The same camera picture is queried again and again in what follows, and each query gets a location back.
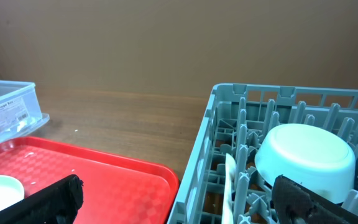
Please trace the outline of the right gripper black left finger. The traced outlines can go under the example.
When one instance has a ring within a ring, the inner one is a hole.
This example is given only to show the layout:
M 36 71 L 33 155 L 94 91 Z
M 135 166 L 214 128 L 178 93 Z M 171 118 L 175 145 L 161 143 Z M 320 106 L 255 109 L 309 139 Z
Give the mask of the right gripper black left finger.
M 73 224 L 83 202 L 83 181 L 71 174 L 1 210 L 0 224 Z

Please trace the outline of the white plastic spoon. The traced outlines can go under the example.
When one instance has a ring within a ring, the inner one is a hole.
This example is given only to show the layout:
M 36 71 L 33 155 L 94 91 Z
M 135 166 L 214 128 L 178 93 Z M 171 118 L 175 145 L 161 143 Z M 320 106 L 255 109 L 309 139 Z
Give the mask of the white plastic spoon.
M 223 211 L 221 217 L 222 224 L 234 223 L 233 209 L 232 209 L 232 185 L 234 183 L 235 174 L 236 174 L 235 159 L 230 154 L 226 154 Z

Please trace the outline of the mint green bowl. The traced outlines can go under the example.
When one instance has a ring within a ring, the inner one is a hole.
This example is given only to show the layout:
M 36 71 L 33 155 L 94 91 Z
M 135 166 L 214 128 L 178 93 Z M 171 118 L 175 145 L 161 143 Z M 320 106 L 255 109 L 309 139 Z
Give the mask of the mint green bowl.
M 269 184 L 283 175 L 333 203 L 345 201 L 354 188 L 355 154 L 337 135 L 307 124 L 272 128 L 254 159 Z

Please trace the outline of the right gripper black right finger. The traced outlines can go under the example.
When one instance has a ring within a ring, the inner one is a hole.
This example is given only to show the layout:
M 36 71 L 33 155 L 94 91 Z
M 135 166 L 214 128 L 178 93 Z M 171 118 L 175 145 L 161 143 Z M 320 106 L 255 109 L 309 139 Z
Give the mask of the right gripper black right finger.
M 358 215 L 355 213 L 283 175 L 275 179 L 272 201 L 281 224 L 358 224 Z

